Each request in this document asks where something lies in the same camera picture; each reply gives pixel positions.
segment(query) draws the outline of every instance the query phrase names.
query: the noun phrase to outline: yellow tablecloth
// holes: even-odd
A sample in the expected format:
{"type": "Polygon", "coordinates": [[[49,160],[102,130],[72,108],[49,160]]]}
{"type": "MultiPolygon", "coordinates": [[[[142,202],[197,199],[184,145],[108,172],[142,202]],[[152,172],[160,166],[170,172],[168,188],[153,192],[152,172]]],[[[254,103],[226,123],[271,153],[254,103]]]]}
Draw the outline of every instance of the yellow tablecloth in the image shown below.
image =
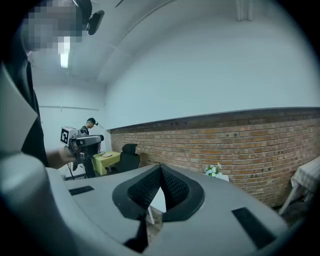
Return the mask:
{"type": "Polygon", "coordinates": [[[95,154],[92,158],[93,168],[100,175],[106,175],[106,167],[113,165],[120,161],[120,153],[113,151],[106,151],[106,154],[112,154],[109,157],[102,157],[104,153],[95,154]]]}

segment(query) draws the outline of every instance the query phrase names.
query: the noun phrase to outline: ceiling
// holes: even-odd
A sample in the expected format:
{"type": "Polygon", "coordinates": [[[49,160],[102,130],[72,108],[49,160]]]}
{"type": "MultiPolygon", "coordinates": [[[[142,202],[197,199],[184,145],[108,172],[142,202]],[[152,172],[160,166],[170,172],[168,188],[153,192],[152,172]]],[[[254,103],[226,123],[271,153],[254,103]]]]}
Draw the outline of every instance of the ceiling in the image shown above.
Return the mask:
{"type": "Polygon", "coordinates": [[[31,64],[44,72],[66,74],[103,84],[112,82],[134,56],[168,30],[195,19],[223,15],[236,20],[235,0],[92,0],[92,12],[105,15],[96,34],[83,33],[72,43],[69,67],[48,51],[31,54],[31,64]]]}

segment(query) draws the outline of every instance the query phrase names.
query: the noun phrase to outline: black rubber pad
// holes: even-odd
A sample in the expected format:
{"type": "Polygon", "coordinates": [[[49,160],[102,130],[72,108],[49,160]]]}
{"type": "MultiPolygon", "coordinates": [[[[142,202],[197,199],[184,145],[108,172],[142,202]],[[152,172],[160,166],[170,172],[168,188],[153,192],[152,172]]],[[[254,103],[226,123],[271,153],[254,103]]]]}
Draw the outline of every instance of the black rubber pad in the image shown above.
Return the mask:
{"type": "Polygon", "coordinates": [[[246,207],[235,209],[232,213],[258,249],[265,247],[276,239],[246,207]]]}
{"type": "Polygon", "coordinates": [[[69,192],[70,192],[71,196],[75,196],[78,194],[89,192],[91,190],[94,190],[94,188],[92,186],[82,186],[82,187],[69,189],[69,192]]]}

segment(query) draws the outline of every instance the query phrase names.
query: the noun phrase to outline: red brick wall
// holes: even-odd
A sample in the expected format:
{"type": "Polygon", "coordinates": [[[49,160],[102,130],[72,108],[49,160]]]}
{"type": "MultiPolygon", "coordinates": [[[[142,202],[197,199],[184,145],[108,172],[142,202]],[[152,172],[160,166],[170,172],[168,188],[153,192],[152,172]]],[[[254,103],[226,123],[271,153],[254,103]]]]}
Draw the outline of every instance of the red brick wall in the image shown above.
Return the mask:
{"type": "Polygon", "coordinates": [[[297,168],[320,155],[320,109],[242,111],[113,129],[112,150],[138,144],[141,166],[203,172],[219,162],[230,182],[265,204],[284,203],[297,168]]]}

